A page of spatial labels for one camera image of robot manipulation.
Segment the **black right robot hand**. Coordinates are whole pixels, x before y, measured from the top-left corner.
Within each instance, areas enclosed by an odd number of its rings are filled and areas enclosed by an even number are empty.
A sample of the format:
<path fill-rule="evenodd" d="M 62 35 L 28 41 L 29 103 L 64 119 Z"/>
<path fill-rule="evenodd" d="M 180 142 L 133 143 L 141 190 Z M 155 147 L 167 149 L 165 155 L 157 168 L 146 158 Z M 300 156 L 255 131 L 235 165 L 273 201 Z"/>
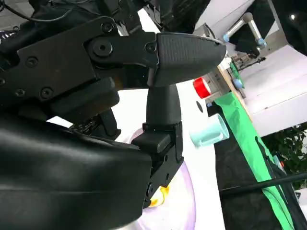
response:
<path fill-rule="evenodd" d="M 0 227 L 109 230 L 138 219 L 184 158 L 177 83 L 217 67 L 226 46 L 193 34 L 118 33 L 96 18 L 16 51 L 0 74 Z M 130 144 L 49 123 L 82 123 L 147 89 Z"/>

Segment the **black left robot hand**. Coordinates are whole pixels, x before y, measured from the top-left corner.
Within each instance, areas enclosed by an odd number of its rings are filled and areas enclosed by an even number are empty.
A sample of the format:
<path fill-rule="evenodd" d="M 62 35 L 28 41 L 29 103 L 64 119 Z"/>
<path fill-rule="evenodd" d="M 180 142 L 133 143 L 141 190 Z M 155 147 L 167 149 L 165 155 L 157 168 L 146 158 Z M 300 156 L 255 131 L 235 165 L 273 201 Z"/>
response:
<path fill-rule="evenodd" d="M 192 34 L 209 0 L 99 0 L 102 14 L 115 20 L 124 35 L 142 30 L 139 10 L 145 10 L 162 32 Z"/>

